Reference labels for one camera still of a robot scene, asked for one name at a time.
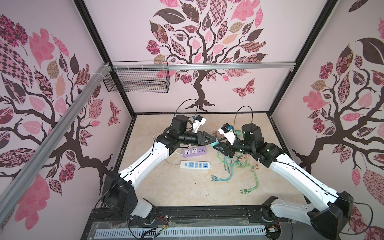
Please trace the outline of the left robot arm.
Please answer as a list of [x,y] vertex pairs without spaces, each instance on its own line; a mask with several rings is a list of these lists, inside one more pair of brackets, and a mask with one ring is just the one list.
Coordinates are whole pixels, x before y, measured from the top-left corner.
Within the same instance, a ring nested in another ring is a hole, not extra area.
[[171,125],[154,140],[151,148],[132,165],[120,172],[111,172],[105,178],[101,200],[118,217],[147,218],[153,205],[137,198],[136,189],[143,179],[182,144],[203,147],[216,142],[216,138],[199,130],[206,119],[198,115],[193,120],[175,115]]

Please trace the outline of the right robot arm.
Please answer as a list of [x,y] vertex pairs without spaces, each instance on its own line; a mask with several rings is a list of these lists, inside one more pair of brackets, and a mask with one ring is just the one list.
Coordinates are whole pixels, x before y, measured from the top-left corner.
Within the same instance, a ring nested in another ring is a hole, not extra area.
[[308,204],[299,204],[270,197],[265,201],[268,213],[310,225],[328,240],[339,239],[353,212],[354,198],[348,192],[337,192],[303,170],[280,147],[265,142],[260,127],[255,124],[242,126],[242,139],[229,124],[224,124],[218,132],[226,141],[214,145],[215,150],[226,157],[233,157],[235,153],[249,154],[309,200]]

